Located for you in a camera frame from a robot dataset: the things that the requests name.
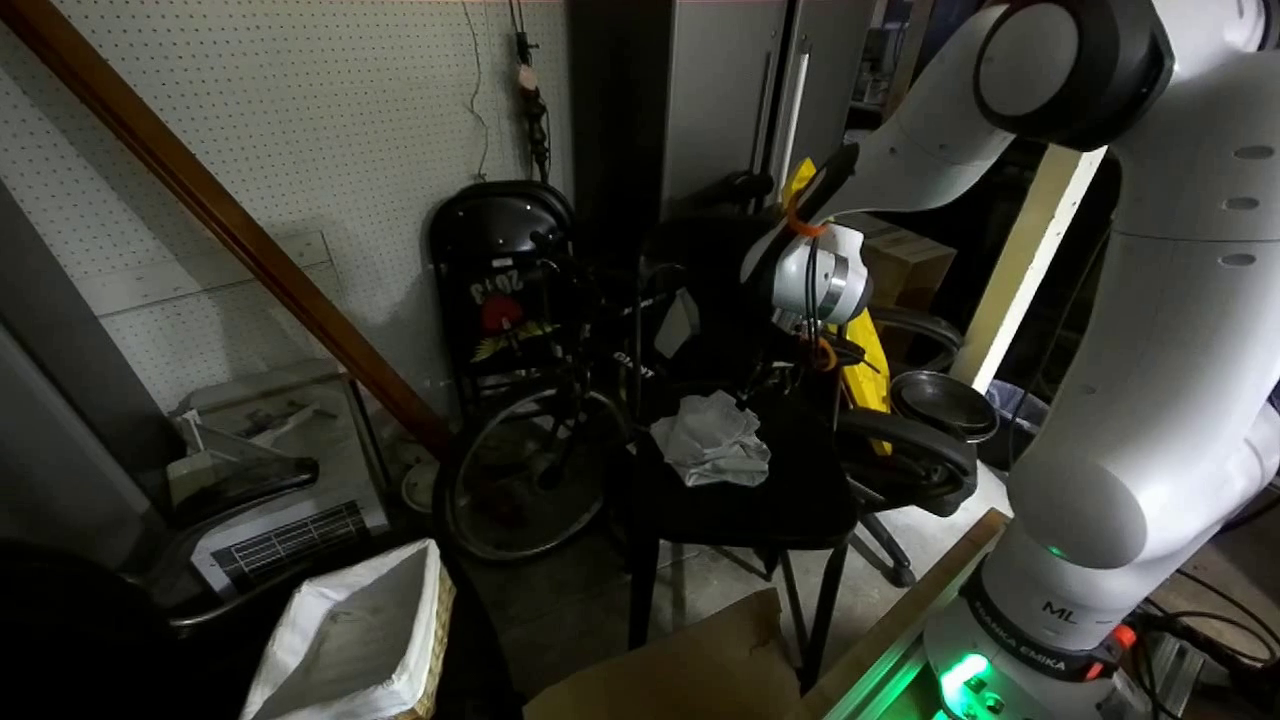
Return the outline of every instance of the bicycle tire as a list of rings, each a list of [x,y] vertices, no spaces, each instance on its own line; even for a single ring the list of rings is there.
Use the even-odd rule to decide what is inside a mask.
[[[606,443],[622,434],[605,391],[544,385],[500,405],[439,464],[439,531],[479,565],[556,551],[598,516]]]

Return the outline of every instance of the bicycle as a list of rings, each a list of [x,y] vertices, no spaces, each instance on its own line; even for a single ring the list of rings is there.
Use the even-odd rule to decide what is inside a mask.
[[[618,329],[652,302],[611,296],[598,266],[562,265],[593,302],[560,349],[560,370],[479,417],[437,476],[431,508],[449,540],[483,565],[536,561],[579,537],[605,508],[606,451],[631,434],[622,405],[640,369]]]

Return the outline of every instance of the black chair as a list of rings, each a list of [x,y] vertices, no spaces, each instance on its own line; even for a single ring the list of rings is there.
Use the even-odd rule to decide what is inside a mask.
[[[547,380],[579,329],[572,202],[540,178],[469,183],[428,222],[465,413]]]
[[[770,447],[767,478],[761,486],[683,486],[652,434],[640,432],[618,451],[611,508],[628,531],[631,649],[647,638],[659,540],[752,548],[767,572],[784,569],[799,682],[806,687],[821,670],[851,531],[866,528],[886,555],[886,579],[906,583],[906,555],[877,512],[914,502],[914,495],[922,495],[922,508],[957,508],[970,493],[977,458],[964,438],[906,417],[847,413],[835,425],[830,394],[770,374],[774,361],[797,356],[797,344],[770,330],[767,311],[738,300],[734,285],[734,255],[764,228],[767,221],[746,215],[662,222],[652,266],[678,271],[698,302],[698,337],[659,369],[659,380],[642,385],[635,421],[647,428],[647,421],[675,413],[683,391],[727,387],[761,417],[761,438]],[[905,451],[884,458],[866,438],[891,438]],[[802,627],[788,551],[828,551],[811,627]]]

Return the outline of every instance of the white robotic arm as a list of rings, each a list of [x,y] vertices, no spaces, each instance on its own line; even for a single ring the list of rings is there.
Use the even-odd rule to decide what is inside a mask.
[[[1274,476],[1274,24],[1265,0],[986,9],[825,211],[947,202],[1013,132],[1124,163],[1092,329],[1013,467],[1014,525],[922,635],[938,670],[996,667],[977,717],[1108,717],[1097,649]]]

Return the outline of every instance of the cable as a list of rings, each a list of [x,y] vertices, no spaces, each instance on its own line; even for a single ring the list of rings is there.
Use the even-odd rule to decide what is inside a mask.
[[[509,0],[513,33],[524,33],[524,4]]]
[[[1188,583],[1198,583],[1209,597],[1231,602],[1231,606],[1242,611],[1273,645],[1280,645],[1280,631],[1274,631],[1269,618],[1261,618],[1247,602],[1240,602],[1235,597],[1219,593],[1216,583],[1209,583],[1205,574],[1194,574],[1194,572],[1188,572],[1188,569],[1178,569],[1176,574],[1188,579]]]
[[[1145,601],[1156,616],[1169,616],[1169,606],[1163,602],[1156,602],[1150,597]]]
[[[1253,665],[1273,665],[1273,658],[1280,658],[1274,645],[1269,645],[1269,635],[1265,635],[1261,627],[1253,627],[1253,625],[1242,625],[1242,618],[1235,618],[1235,616],[1219,616],[1219,611],[1169,611],[1163,618],[1190,627],[1190,631],[1194,631],[1194,645],[1209,638],[1209,645],[1224,649],[1229,654],[1240,654],[1240,658],[1253,658]],[[1205,635],[1205,631],[1198,631],[1194,625],[1188,625],[1188,618],[1229,625],[1229,627],[1253,635],[1269,654],[1253,654],[1253,651],[1242,651],[1242,649],[1231,649],[1231,645],[1224,645],[1224,638],[1210,638],[1210,635]]]
[[[1150,702],[1150,720],[1163,720],[1163,717],[1176,720],[1176,713],[1158,701],[1156,667],[1150,667],[1150,645],[1147,645],[1145,635],[1138,635],[1138,645],[1137,645],[1133,681],[1137,681],[1137,687],[1145,687],[1145,694],[1147,694],[1147,702]]]
[[[479,93],[483,93],[483,45],[479,45],[479,27],[475,27],[475,15],[473,15],[469,0],[459,0],[459,9],[465,9],[465,21],[469,21],[473,54],[475,54],[475,83],[473,83],[473,95],[469,95],[469,116],[479,124],[479,156],[475,156],[473,178],[483,178],[483,163],[489,163],[489,121],[483,121],[483,111],[479,111]]]

